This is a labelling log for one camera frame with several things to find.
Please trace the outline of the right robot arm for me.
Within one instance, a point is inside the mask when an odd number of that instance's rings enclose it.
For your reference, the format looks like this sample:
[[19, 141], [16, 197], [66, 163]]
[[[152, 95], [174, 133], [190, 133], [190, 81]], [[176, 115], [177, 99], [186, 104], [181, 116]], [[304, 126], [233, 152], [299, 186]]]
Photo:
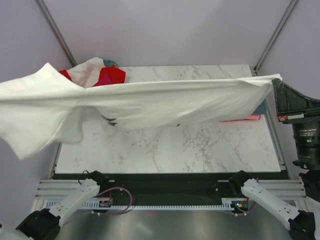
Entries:
[[293, 164], [305, 170], [300, 173], [306, 199], [313, 211], [307, 212], [281, 200], [263, 188], [256, 179], [241, 170], [229, 180], [229, 191], [235, 197], [255, 201], [276, 217], [293, 240], [320, 238], [320, 101], [308, 97], [272, 78], [277, 120], [292, 126], [297, 160]]

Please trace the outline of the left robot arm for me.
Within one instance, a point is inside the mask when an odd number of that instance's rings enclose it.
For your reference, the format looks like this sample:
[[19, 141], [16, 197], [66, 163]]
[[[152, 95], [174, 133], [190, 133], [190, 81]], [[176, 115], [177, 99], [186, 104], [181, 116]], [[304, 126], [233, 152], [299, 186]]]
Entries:
[[110, 191], [109, 178], [99, 171], [87, 175], [79, 187], [59, 203], [30, 213], [15, 229], [0, 226], [2, 240], [54, 240], [69, 217], [95, 196]]

